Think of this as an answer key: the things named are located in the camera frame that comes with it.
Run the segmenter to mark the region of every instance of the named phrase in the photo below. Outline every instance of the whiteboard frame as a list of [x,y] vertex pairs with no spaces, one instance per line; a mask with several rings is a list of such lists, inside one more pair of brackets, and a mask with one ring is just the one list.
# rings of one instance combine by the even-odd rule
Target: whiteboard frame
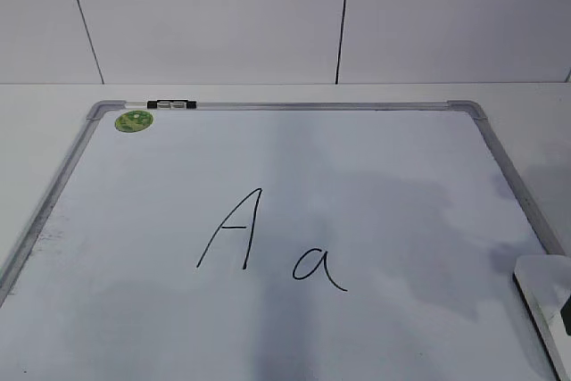
[[[548,224],[545,216],[525,186],[523,179],[519,176],[511,159],[504,150],[493,132],[490,121],[482,107],[469,100],[450,100],[444,103],[300,103],[300,104],[260,104],[260,103],[200,103],[188,102],[185,100],[185,107],[180,107],[181,103],[174,104],[173,100],[165,101],[170,107],[160,110],[188,110],[192,114],[194,110],[218,110],[218,111],[450,111],[465,112],[474,121],[480,133],[492,153],[493,158],[498,163],[501,173],[507,180],[511,191],[517,198],[519,205],[524,211],[528,222],[537,235],[540,243],[547,253],[565,255],[561,243],[558,241],[553,229]],[[81,155],[87,147],[91,136],[95,132],[100,119],[107,113],[122,109],[147,109],[149,104],[128,103],[121,100],[101,101],[93,105],[86,116],[86,122],[76,137],[71,149],[66,154],[62,165],[57,170],[52,183],[44,197],[40,200],[29,223],[13,247],[10,257],[2,267],[0,272],[0,307],[4,303],[6,296],[10,293],[12,286],[20,275],[20,272],[29,257],[29,254],[36,244],[39,233],[52,213],[57,200],[65,188],[71,173],[75,169]]]

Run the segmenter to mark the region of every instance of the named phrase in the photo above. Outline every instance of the plastic corner piece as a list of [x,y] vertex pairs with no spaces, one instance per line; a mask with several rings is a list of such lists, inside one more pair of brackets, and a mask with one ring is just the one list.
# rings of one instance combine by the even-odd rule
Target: plastic corner piece
[[488,119],[484,109],[482,109],[482,106],[472,100],[449,100],[448,105],[453,111],[466,112],[473,120]]
[[125,100],[102,100],[95,103],[89,113],[88,120],[100,120],[107,112],[125,109]]

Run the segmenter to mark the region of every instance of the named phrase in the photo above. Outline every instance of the round sticker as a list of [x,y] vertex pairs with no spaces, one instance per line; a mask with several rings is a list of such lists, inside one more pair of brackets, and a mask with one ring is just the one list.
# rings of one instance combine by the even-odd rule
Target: round sticker
[[153,123],[153,115],[147,111],[123,113],[115,121],[115,128],[123,133],[137,133]]

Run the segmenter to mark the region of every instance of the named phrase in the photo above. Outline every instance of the white table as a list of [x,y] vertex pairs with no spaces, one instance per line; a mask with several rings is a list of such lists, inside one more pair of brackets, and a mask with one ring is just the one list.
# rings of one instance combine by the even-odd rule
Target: white table
[[0,86],[0,261],[4,262],[99,100],[439,102],[468,99],[492,126],[571,254],[571,85]]

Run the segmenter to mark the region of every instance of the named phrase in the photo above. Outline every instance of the whiteboard surface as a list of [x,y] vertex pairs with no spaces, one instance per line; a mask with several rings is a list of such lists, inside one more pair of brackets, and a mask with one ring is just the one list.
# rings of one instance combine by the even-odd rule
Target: whiteboard surface
[[[2,379],[552,378],[510,280],[542,248],[466,114],[119,114],[0,309]],[[256,188],[247,269],[255,198],[197,269]],[[293,279],[314,247],[347,292]]]

